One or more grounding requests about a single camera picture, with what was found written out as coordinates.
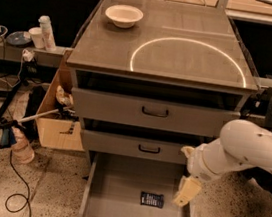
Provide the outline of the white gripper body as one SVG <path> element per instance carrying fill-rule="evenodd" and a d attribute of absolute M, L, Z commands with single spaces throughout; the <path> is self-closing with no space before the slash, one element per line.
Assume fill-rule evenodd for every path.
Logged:
<path fill-rule="evenodd" d="M 191 148 L 187 155 L 187 170 L 190 176 L 193 176 L 200 182 L 209 182 L 219 179 L 219 175 L 213 173 L 205 164 L 203 153 L 204 144 L 199 147 Z"/>

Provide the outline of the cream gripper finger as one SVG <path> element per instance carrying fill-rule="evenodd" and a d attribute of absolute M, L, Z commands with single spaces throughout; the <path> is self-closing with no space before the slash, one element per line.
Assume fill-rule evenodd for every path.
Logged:
<path fill-rule="evenodd" d="M 173 202 L 179 207 L 187 205 L 199 191 L 202 189 L 202 184 L 198 179 L 192 176 L 183 176 L 179 182 L 178 192 L 175 194 Z"/>
<path fill-rule="evenodd" d="M 186 156 L 190 157 L 192 155 L 192 152 L 194 152 L 194 148 L 191 146 L 182 146 L 181 152 Z"/>

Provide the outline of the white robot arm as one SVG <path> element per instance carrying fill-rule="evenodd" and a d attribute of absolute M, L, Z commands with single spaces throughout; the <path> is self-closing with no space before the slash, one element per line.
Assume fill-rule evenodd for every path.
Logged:
<path fill-rule="evenodd" d="M 271 131 L 243 119 L 223 125 L 218 139 L 195 148 L 182 146 L 181 152 L 187 157 L 189 176 L 181 178 L 173 199 L 179 207 L 195 198 L 203 183 L 224 173 L 261 167 L 272 174 Z"/>

